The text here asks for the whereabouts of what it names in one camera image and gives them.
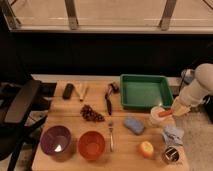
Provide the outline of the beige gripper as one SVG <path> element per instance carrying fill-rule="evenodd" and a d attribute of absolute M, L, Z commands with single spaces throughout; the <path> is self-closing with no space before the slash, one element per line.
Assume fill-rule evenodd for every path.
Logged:
<path fill-rule="evenodd" d="M 182 104 L 179 100 L 179 97 L 176 97 L 171 106 L 174 116 L 182 116 L 190 111 L 190 108 Z"/>

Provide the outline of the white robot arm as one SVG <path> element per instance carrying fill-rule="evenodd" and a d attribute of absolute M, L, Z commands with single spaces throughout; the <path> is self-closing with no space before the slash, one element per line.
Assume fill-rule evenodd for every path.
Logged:
<path fill-rule="evenodd" d="M 213 64 L 204 63 L 195 69 L 193 81 L 173 101 L 174 116 L 181 116 L 197 107 L 207 95 L 213 95 Z"/>

